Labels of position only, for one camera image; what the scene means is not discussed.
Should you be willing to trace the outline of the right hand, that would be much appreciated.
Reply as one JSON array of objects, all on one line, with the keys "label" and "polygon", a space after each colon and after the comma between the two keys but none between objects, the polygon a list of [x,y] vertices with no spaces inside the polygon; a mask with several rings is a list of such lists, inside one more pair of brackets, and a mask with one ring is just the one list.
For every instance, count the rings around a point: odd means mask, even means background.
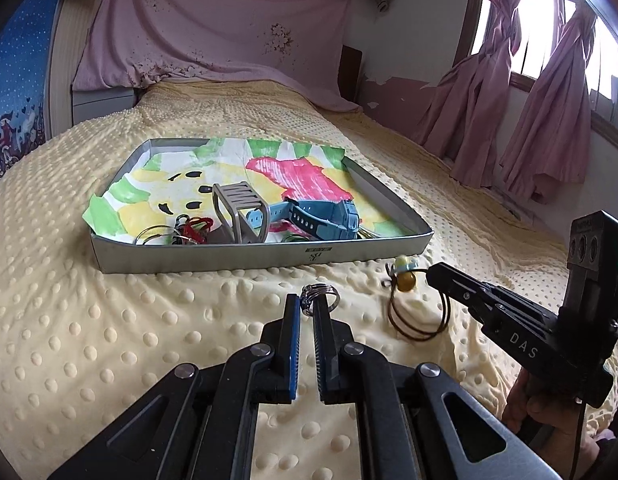
[{"label": "right hand", "polygon": [[530,373],[522,368],[508,395],[502,422],[515,434],[530,416],[535,422],[547,425],[552,432],[535,453],[562,479],[580,479],[594,466],[600,448],[589,437],[576,401],[561,401],[548,396],[531,396],[528,383]]}]

